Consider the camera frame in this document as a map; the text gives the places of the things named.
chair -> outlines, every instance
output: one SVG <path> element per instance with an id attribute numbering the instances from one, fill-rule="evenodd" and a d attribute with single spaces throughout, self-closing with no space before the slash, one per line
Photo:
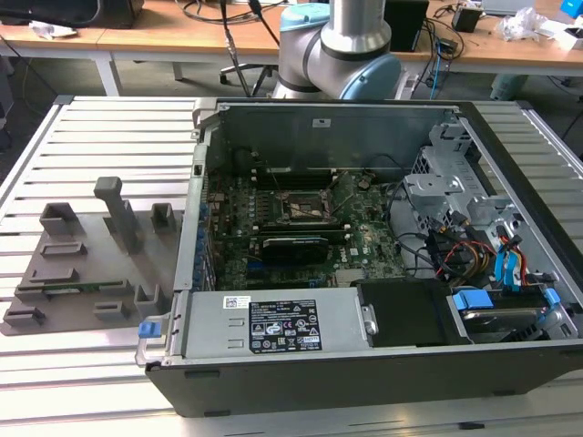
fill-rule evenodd
<path id="1" fill-rule="evenodd" d="M 252 97 L 257 96 L 257 93 L 259 92 L 261 85 L 263 85 L 263 81 L 265 80 L 265 77 L 272 77 L 273 71 L 277 71 L 277 66 L 262 66 L 260 64 L 240 64 L 239 65 L 239 69 L 241 71 L 253 70 L 255 68 L 261 68 L 261 74 L 259 75 L 259 79 L 257 79 L 257 82 L 255 82 L 255 85 L 253 85 L 253 89 L 251 91 Z M 227 68 L 221 69 L 221 71 L 219 73 L 219 81 L 223 85 L 227 85 L 229 83 L 229 79 L 227 78 L 227 74 L 229 74 L 229 73 L 235 73 L 234 66 L 228 66 Z"/>

warning label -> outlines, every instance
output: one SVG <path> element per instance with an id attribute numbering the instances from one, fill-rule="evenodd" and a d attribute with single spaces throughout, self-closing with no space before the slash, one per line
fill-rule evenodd
<path id="1" fill-rule="evenodd" d="M 321 351 L 315 300 L 250 302 L 253 353 Z"/>

connector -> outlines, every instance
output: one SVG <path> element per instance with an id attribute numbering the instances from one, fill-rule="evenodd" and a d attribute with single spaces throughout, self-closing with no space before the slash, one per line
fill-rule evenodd
<path id="1" fill-rule="evenodd" d="M 261 3 L 259 0 L 249 0 L 249 8 L 256 16 L 261 16 Z"/>

wooden desk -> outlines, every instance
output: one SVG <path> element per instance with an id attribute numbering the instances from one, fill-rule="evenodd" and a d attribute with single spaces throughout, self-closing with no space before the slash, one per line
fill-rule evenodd
<path id="1" fill-rule="evenodd" d="M 455 4 L 456 1 L 432 0 L 427 11 L 428 17 L 433 17 L 435 10 L 443 5 Z M 559 13 L 561 0 L 537 0 L 537 11 L 548 18 L 555 18 Z M 453 14 L 444 15 L 440 21 L 451 25 Z M 500 18 L 486 16 L 478 21 L 476 30 L 472 34 L 462 33 L 465 41 L 464 54 L 454 61 L 452 69 L 457 71 L 485 72 L 484 67 L 490 72 L 501 73 L 500 67 L 540 67 L 540 68 L 583 68 L 583 50 L 565 51 L 557 46 L 555 41 L 540 36 L 539 41 L 504 41 L 494 34 L 494 28 Z M 448 31 L 442 25 L 436 25 L 438 36 L 459 41 L 459 38 Z M 429 37 L 423 32 L 419 41 L 418 51 L 426 55 L 429 52 Z"/>
<path id="2" fill-rule="evenodd" d="M 455 0 L 431 0 L 428 16 Z M 537 0 L 537 11 L 556 17 L 560 0 Z M 229 15 L 246 12 L 246 5 L 229 6 Z M 281 7 L 265 13 L 273 31 L 279 32 Z M 203 6 L 203 14 L 219 18 L 220 11 L 211 5 Z M 451 24 L 452 14 L 441 20 Z M 583 51 L 563 51 L 543 36 L 539 42 L 506 42 L 491 35 L 499 18 L 486 17 L 478 23 L 473 34 L 462 34 L 465 52 L 450 69 L 460 72 L 511 73 L 525 75 L 583 76 Z M 232 25 L 230 30 L 238 48 L 240 62 L 277 64 L 278 49 L 261 23 Z M 457 37 L 437 25 L 437 34 L 456 40 Z M 146 0 L 144 9 L 129 30 L 81 29 L 78 37 L 46 41 L 38 38 L 25 26 L 0 25 L 0 34 L 10 41 L 22 56 L 88 58 L 96 62 L 104 88 L 109 96 L 118 96 L 121 84 L 115 61 L 168 61 L 174 66 L 175 78 L 181 79 L 180 63 L 230 61 L 225 48 L 221 25 L 210 25 L 186 17 L 174 0 Z M 395 53 L 407 74 L 416 75 L 429 59 L 429 38 L 424 31 L 417 50 Z M 8 47 L 0 44 L 0 55 L 13 56 Z"/>
<path id="3" fill-rule="evenodd" d="M 228 14 L 249 11 L 246 5 L 232 5 Z M 273 32 L 280 33 L 282 7 L 265 12 L 265 20 Z M 217 5 L 205 4 L 205 17 L 220 18 Z M 230 25 L 240 55 L 277 56 L 275 45 L 261 23 Z M 146 0 L 138 21 L 131 30 L 108 29 L 99 38 L 98 47 L 105 50 L 139 52 L 184 52 L 226 55 L 225 32 L 222 25 L 201 23 L 185 16 L 174 0 Z"/>

slotted metal worktable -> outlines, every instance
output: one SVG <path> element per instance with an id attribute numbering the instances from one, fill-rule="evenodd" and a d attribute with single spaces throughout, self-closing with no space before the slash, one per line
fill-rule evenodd
<path id="1" fill-rule="evenodd" d="M 184 209 L 194 101 L 76 97 L 51 108 L 0 189 L 0 317 L 36 247 L 47 202 L 104 211 L 93 187 L 97 177 L 115 175 L 134 210 L 160 201 Z M 583 249 L 580 162 L 534 111 L 487 102 L 478 109 Z M 580 435 L 583 426 L 583 371 L 525 396 L 183 419 L 134 364 L 137 340 L 136 329 L 0 335 L 0 435 L 548 437 Z M 459 422 L 486 428 L 461 431 Z"/>

